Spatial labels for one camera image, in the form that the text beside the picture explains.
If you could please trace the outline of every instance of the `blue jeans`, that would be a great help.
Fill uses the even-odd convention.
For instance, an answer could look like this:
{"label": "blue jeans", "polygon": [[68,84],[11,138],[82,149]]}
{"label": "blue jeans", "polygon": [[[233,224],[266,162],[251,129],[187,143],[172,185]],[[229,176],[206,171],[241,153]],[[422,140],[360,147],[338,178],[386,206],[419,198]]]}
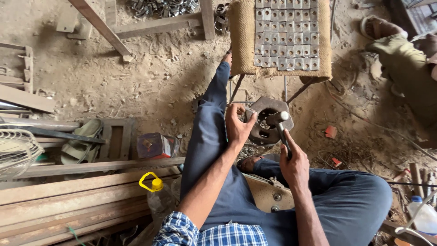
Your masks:
{"label": "blue jeans", "polygon": [[[222,62],[203,96],[188,144],[181,183],[181,198],[227,147],[225,129],[226,85],[230,73]],[[253,173],[266,179],[276,176],[284,185],[279,163],[261,159]],[[332,246],[365,246],[378,231],[392,204],[390,186],[366,172],[310,169],[309,188],[323,230]],[[200,231],[230,220],[260,225],[271,246],[297,246],[294,209],[275,213],[259,210],[246,179],[232,166],[218,198]]]}

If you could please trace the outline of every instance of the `burlap cloth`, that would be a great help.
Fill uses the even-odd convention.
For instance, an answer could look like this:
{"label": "burlap cloth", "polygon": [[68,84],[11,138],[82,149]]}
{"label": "burlap cloth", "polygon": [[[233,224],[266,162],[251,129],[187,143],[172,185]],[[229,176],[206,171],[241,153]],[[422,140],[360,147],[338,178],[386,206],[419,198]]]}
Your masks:
{"label": "burlap cloth", "polygon": [[276,67],[256,67],[255,55],[255,0],[233,0],[227,10],[232,41],[231,74],[258,74],[261,76],[310,76],[332,79],[329,1],[319,0],[319,57],[318,71],[278,71]]}

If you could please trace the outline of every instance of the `hammer head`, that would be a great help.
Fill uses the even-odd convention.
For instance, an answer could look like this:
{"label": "hammer head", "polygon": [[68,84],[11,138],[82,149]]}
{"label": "hammer head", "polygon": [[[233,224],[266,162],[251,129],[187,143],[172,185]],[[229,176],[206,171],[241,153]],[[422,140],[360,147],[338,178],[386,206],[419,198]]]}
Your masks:
{"label": "hammer head", "polygon": [[277,112],[266,118],[266,124],[269,126],[274,126],[288,120],[289,117],[290,116],[286,111]]}

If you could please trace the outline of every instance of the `dirt floor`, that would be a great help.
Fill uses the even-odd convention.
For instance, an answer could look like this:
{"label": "dirt floor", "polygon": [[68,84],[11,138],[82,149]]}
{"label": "dirt floor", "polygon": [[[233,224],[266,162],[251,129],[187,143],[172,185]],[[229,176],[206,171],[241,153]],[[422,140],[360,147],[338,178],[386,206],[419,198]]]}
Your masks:
{"label": "dirt floor", "polygon": [[[182,134],[179,155],[184,156],[194,118],[191,102],[205,91],[213,77],[229,48],[229,35],[217,32],[215,39],[205,41],[202,29],[183,29],[123,39],[136,55],[134,62],[125,64],[95,29],[91,38],[82,42],[56,32],[63,2],[66,0],[0,0],[0,23],[3,24],[0,42],[33,47],[35,88],[44,90],[47,95],[54,94],[53,99],[57,101],[58,113],[39,117],[65,121],[134,117],[137,134]],[[104,1],[88,2],[104,17]],[[214,0],[213,5],[223,2]],[[295,123],[291,135],[308,153],[312,167],[330,168],[318,157],[320,154],[333,164],[328,159],[329,151],[346,162],[340,169],[394,177],[409,163],[415,162],[435,171],[436,162],[396,134],[354,117],[329,95],[327,87],[358,115],[417,139],[405,108],[389,92],[390,82],[380,78],[381,65],[377,57],[363,52],[370,40],[359,33],[360,19],[371,14],[389,19],[389,14],[384,7],[355,10],[356,3],[354,0],[338,1],[335,13],[333,76],[337,83],[344,85],[344,90],[340,93],[332,85],[321,83],[298,96],[290,105]],[[117,7],[119,25],[146,21],[133,18],[124,0],[119,0]],[[0,66],[10,67],[15,76],[20,76],[22,61],[15,53],[0,50]],[[255,101],[260,96],[283,100],[283,81],[283,77],[248,76],[236,100]],[[287,85],[290,96],[302,83],[298,77],[288,77]],[[172,119],[177,123],[175,126],[170,123]],[[323,132],[328,125],[337,127],[335,139],[325,137]],[[278,146],[272,149],[246,147],[240,156],[278,152]],[[409,188],[403,189],[402,193],[411,195]],[[402,215],[396,214],[399,213],[395,212],[395,222],[405,222]]]}

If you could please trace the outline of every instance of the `yellow handle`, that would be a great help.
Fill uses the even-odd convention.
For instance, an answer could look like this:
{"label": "yellow handle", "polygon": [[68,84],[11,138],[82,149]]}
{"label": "yellow handle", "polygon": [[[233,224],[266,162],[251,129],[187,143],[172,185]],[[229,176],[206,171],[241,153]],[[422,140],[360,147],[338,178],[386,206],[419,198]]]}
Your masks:
{"label": "yellow handle", "polygon": [[148,172],[148,173],[144,174],[144,175],[141,177],[141,179],[139,180],[139,185],[140,185],[141,187],[143,187],[144,189],[150,191],[150,192],[155,192],[155,191],[157,191],[157,190],[152,190],[152,189],[150,189],[149,187],[145,186],[145,185],[142,183],[142,182],[144,181],[144,179],[145,179],[147,176],[149,176],[149,174],[152,174],[156,179],[158,179],[158,176],[156,176],[156,174],[155,174],[154,172]]}

